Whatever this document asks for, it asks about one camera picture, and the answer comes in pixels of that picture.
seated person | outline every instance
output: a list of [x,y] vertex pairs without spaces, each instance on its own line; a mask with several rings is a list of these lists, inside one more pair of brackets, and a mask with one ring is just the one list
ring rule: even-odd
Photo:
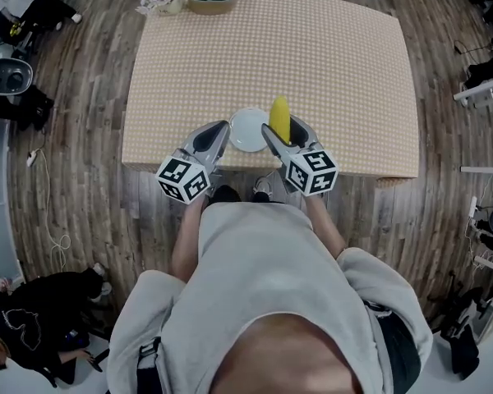
[[75,9],[60,0],[0,0],[0,13],[9,21],[20,19],[47,28],[60,29],[64,18],[82,20]]
[[0,279],[0,370],[7,358],[21,367],[47,368],[55,377],[62,376],[62,365],[73,359],[91,361],[84,349],[60,351],[71,330],[85,331],[81,311],[88,298],[107,295],[111,286],[103,283],[100,264],[82,273],[57,273],[40,277],[8,294],[9,281]]
[[[468,79],[460,85],[460,90],[467,90],[477,87],[485,80],[493,79],[493,57],[489,62],[481,62],[479,64],[472,64],[468,67]],[[468,100],[463,99],[463,106],[468,105]]]
[[307,217],[266,177],[253,190],[186,207],[171,275],[142,273],[113,329],[110,392],[407,392],[433,338],[414,290],[347,248],[318,195]]

wooden floor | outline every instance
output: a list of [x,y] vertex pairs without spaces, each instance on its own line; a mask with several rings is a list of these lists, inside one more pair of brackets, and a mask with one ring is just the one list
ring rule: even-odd
[[[66,270],[100,261],[120,309],[140,272],[168,266],[182,207],[161,195],[152,175],[121,165],[131,69],[145,20],[134,11],[137,0],[70,1],[84,20],[48,36],[36,68],[36,84],[56,101],[47,135],[13,132],[12,226],[28,278],[59,271],[45,230],[44,162],[39,158],[25,167],[28,152],[45,140],[49,230],[56,240],[71,237]],[[429,314],[432,304],[426,298],[447,291],[449,271],[466,286],[472,282],[464,237],[471,196],[480,198],[487,186],[484,205],[493,205],[493,179],[459,172],[462,164],[493,166],[493,112],[470,112],[452,98],[471,61],[454,53],[454,40],[480,47],[493,31],[468,0],[347,1],[400,20],[417,95],[420,177],[377,189],[373,178],[341,176],[328,196],[329,210],[350,245],[370,251],[412,283]],[[226,177],[244,195],[256,178]],[[280,186],[276,199],[285,199]],[[472,247],[483,252],[476,241]],[[490,279],[487,270],[476,271],[475,283],[486,285]]]

sneaker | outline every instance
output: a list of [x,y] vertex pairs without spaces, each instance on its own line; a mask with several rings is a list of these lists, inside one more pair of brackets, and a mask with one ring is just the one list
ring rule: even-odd
[[108,296],[110,293],[112,293],[112,285],[110,285],[108,282],[104,282],[102,284],[102,288],[100,289],[100,295],[96,298],[91,299],[91,302],[93,302],[94,304],[98,304],[103,296]]
[[272,199],[272,186],[270,185],[270,181],[266,176],[258,178],[252,190],[254,191],[254,194],[266,193],[267,195],[269,195],[269,198]]
[[95,263],[95,266],[92,267],[93,271],[96,272],[99,276],[104,277],[106,276],[106,270],[100,263]]
[[[464,82],[460,82],[459,88],[460,88],[460,92],[463,92],[464,90],[468,90],[468,88],[466,88]],[[460,103],[462,104],[462,106],[464,108],[467,108],[468,105],[469,105],[468,98],[462,98],[462,99],[460,99]]]
[[82,15],[79,15],[78,13],[75,13],[75,15],[73,15],[71,17],[71,20],[74,21],[75,23],[79,24],[82,22]]
[[466,76],[466,80],[471,76],[471,66],[462,67],[463,74]]

table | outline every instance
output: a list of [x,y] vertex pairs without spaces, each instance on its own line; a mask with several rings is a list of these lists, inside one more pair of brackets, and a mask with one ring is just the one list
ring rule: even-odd
[[[474,88],[467,89],[453,95],[453,99],[455,101],[467,99],[471,102],[472,99],[478,97],[481,97],[482,101],[472,102],[473,108],[484,108],[488,105],[493,105],[493,79],[483,82]],[[461,167],[460,172],[493,174],[493,167]]]
[[[342,173],[418,175],[417,106],[399,21],[340,0],[238,0],[221,16],[148,17],[131,78],[122,162],[155,172],[186,136],[278,95]],[[227,169],[274,169],[228,145]]]

black clothing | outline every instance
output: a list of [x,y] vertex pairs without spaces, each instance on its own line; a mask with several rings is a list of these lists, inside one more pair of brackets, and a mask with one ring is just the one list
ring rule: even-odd
[[48,368],[58,374],[58,351],[71,330],[80,331],[87,298],[100,294],[102,277],[91,268],[58,273],[0,292],[0,338],[11,358],[27,369]]
[[73,7],[60,0],[34,0],[25,11],[22,20],[52,29],[58,22],[65,18],[71,19],[75,14],[76,10]]
[[489,62],[469,66],[469,73],[471,76],[464,83],[467,89],[478,86],[484,80],[493,79],[493,58]]
[[478,368],[478,347],[470,325],[467,325],[459,337],[449,339],[451,345],[451,364],[453,373],[464,380]]
[[53,100],[31,85],[21,95],[19,105],[13,105],[7,96],[0,96],[0,118],[16,121],[20,131],[26,130],[31,124],[36,130],[42,130],[49,119]]
[[[208,205],[210,206],[211,204],[214,203],[235,203],[235,202],[241,202],[241,197],[235,191],[232,187],[230,186],[220,186],[215,192],[214,195],[210,198],[210,201]],[[270,201],[270,197],[266,193],[262,192],[257,192],[253,195],[252,203],[272,203]]]

